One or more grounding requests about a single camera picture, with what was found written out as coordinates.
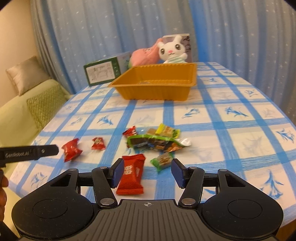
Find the person's left hand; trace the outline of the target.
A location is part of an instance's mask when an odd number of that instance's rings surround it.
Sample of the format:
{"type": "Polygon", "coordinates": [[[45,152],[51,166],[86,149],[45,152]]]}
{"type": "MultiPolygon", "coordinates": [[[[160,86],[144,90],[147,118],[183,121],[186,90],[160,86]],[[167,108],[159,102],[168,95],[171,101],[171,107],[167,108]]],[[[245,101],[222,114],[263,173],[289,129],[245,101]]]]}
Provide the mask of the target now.
{"type": "Polygon", "coordinates": [[[5,205],[7,202],[7,195],[4,188],[8,187],[9,181],[1,170],[1,187],[0,187],[0,222],[4,220],[5,205]]]}

